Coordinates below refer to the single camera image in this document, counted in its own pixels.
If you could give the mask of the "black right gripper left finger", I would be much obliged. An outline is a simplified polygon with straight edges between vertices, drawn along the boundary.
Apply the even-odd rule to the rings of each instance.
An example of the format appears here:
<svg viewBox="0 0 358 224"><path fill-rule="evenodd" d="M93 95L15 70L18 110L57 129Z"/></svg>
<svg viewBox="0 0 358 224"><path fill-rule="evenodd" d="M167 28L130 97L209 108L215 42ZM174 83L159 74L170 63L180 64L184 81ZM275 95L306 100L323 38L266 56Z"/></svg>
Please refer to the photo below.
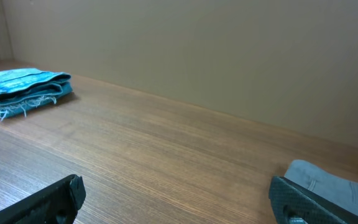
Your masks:
<svg viewBox="0 0 358 224"><path fill-rule="evenodd" d="M83 178L71 174L1 210L0 224L72 224L85 198Z"/></svg>

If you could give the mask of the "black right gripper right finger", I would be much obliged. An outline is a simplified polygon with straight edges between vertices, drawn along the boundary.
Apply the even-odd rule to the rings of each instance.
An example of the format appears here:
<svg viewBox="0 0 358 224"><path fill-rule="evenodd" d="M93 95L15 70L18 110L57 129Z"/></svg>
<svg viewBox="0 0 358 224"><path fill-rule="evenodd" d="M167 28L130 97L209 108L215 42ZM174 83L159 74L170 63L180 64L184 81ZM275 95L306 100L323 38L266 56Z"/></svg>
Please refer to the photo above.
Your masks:
<svg viewBox="0 0 358 224"><path fill-rule="evenodd" d="M268 197L278 224L358 223L358 215L335 205L285 177L272 177Z"/></svg>

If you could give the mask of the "grey shorts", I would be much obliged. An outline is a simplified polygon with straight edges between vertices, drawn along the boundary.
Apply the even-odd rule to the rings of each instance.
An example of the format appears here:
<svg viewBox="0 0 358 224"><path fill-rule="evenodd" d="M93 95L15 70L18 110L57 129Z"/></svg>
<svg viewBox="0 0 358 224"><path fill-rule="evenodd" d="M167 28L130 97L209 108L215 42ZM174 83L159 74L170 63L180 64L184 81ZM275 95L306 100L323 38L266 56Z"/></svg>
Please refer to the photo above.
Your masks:
<svg viewBox="0 0 358 224"><path fill-rule="evenodd" d="M358 216L358 182L332 175L304 160L294 160L284 177Z"/></svg>

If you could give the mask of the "folded blue denim jeans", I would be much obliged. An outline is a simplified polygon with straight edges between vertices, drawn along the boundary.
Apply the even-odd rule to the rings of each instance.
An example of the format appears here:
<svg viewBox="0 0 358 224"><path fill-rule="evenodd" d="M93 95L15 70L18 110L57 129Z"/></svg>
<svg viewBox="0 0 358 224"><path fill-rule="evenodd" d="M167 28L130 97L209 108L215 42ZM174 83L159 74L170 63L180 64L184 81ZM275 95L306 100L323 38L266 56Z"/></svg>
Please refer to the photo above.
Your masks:
<svg viewBox="0 0 358 224"><path fill-rule="evenodd" d="M73 91L71 75L65 72L19 68L0 71L0 120L27 114Z"/></svg>

